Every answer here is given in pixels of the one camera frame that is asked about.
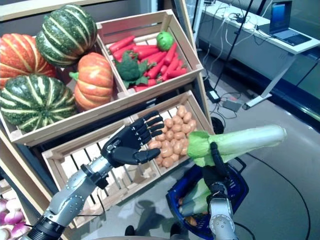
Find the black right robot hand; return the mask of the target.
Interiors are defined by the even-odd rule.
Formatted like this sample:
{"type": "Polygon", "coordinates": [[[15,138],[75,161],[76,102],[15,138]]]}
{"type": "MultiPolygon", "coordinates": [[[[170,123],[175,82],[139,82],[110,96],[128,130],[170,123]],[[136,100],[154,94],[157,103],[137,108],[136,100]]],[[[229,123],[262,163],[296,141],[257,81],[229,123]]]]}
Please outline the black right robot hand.
{"type": "Polygon", "coordinates": [[[212,199],[228,199],[227,187],[230,185],[230,174],[227,164],[218,150],[218,145],[215,142],[210,143],[210,154],[214,162],[214,166],[206,165],[202,168],[202,176],[210,195],[206,197],[206,202],[209,204],[212,199]]]}

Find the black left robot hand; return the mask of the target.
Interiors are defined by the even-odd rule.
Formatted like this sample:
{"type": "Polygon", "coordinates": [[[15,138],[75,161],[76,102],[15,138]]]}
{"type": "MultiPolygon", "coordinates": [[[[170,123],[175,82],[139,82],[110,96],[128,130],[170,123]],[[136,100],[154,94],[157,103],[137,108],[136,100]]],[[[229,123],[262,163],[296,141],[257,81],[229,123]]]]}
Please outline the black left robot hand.
{"type": "Polygon", "coordinates": [[[161,135],[163,118],[157,110],[125,126],[103,146],[100,154],[114,167],[139,165],[149,162],[161,153],[159,147],[141,150],[152,138],[161,135]]]}

